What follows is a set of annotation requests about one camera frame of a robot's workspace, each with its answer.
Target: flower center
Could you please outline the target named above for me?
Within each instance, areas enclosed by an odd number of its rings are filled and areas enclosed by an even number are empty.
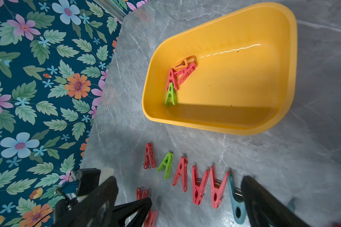
[[[72,11],[69,8],[65,8],[64,13],[66,13],[68,16],[72,16]]]
[[[15,149],[17,149],[17,150],[21,150],[23,148],[25,148],[25,143],[17,143],[15,145]]]

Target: marble countertop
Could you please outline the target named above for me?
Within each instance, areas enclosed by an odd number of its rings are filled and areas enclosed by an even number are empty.
[[[91,130],[82,168],[114,169],[116,204],[136,199],[136,189],[151,189],[156,226],[237,226],[228,189],[216,210],[210,183],[200,206],[180,181],[172,187],[183,154],[199,174],[212,164],[222,179],[231,168],[236,185],[254,176],[286,204],[295,197],[295,213],[312,226],[341,221],[341,0],[277,1],[298,23],[298,63],[294,102],[273,128],[237,136],[161,124],[142,112],[141,97],[150,58],[175,34],[258,3],[258,0],[151,0],[125,17]],[[146,143],[153,143],[157,166],[174,153],[168,180],[164,171],[144,170]]]

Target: yellow bin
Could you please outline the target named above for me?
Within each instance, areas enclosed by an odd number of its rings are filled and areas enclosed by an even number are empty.
[[[197,69],[164,105],[169,69],[195,55]],[[166,39],[150,60],[142,109],[150,120],[252,135],[277,124],[294,97],[297,24],[277,3],[260,3]]]

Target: red clothespin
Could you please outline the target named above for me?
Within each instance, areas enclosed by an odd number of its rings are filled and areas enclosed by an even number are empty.
[[[206,170],[202,181],[198,178],[197,166],[192,167],[192,188],[193,188],[193,203],[199,206],[205,193],[206,184],[210,171]]]
[[[174,88],[176,90],[178,90],[178,80],[177,80],[177,77],[174,75],[175,71],[174,69],[170,69],[169,70],[169,75],[168,75],[168,81],[167,81],[167,89],[166,91],[168,91],[168,87],[169,87],[169,83],[173,83],[174,85]]]
[[[151,168],[155,168],[154,152],[151,143],[147,143],[145,146],[144,169],[147,169],[149,164]]]
[[[178,163],[176,174],[174,175],[172,185],[175,186],[178,183],[179,177],[182,176],[182,188],[183,192],[187,191],[187,157],[182,157]]]
[[[230,174],[230,171],[227,171],[221,185],[217,183],[215,167],[211,166],[211,204],[212,207],[217,209],[220,203],[222,202],[222,195],[224,193],[227,176]]]

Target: orange flower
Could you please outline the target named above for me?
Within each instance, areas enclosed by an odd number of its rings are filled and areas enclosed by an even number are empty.
[[[44,204],[42,208],[40,208],[41,205],[33,207],[32,211],[27,211],[23,215],[22,221],[19,222],[19,227],[33,227],[39,220],[41,220],[35,227],[41,227],[42,222],[47,222],[50,218],[48,214],[50,214],[53,211],[53,208],[50,208],[48,204]]]
[[[38,199],[43,194],[43,189],[40,187],[32,192],[32,194],[29,196],[30,199]]]
[[[86,147],[87,147],[87,143],[88,143],[88,138],[86,139],[86,143],[81,144],[80,150],[83,151],[83,152],[81,153],[81,156],[82,156],[82,157],[83,157],[83,155],[85,154],[85,150],[86,150]]]
[[[75,73],[73,76],[69,76],[67,80],[69,83],[64,88],[68,91],[67,94],[70,97],[74,96],[75,99],[81,99],[88,95],[87,92],[90,91],[91,82],[87,80],[87,76],[82,75],[80,77],[79,73]]]

